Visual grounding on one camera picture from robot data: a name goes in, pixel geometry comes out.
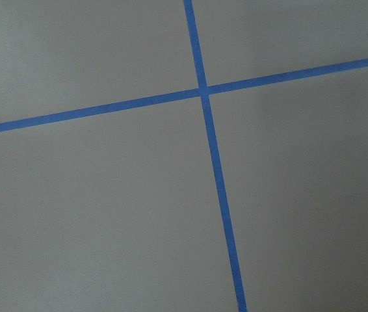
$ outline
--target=floor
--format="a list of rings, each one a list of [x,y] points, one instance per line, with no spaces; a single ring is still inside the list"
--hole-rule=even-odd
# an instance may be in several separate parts
[[[0,0],[0,312],[368,311],[368,1]]]

